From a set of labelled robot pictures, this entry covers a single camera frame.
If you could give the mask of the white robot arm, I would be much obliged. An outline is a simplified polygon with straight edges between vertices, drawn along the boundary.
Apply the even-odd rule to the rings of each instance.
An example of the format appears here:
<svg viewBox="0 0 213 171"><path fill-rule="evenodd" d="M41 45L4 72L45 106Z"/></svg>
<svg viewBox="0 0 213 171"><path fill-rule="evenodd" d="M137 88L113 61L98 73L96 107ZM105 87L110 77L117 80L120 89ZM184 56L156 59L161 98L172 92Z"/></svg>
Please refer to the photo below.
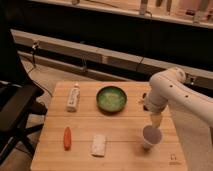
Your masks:
<svg viewBox="0 0 213 171"><path fill-rule="evenodd" d="M181 68L169 68L151 76L150 91L144 97L144 107L161 113L169 100L184 106L213 128L213 98L184 85L186 73Z"/></svg>

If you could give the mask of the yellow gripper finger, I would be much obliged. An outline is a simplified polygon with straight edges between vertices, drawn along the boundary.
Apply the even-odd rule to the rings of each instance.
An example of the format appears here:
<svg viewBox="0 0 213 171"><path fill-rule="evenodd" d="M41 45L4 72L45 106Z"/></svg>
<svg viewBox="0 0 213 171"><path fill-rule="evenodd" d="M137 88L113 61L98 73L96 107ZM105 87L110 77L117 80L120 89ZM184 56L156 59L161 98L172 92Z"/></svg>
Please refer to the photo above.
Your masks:
<svg viewBox="0 0 213 171"><path fill-rule="evenodd" d="M151 117L151 122L152 122L152 126L155 128L159 128L162 122L162 114L161 113L152 113L150 115Z"/></svg>

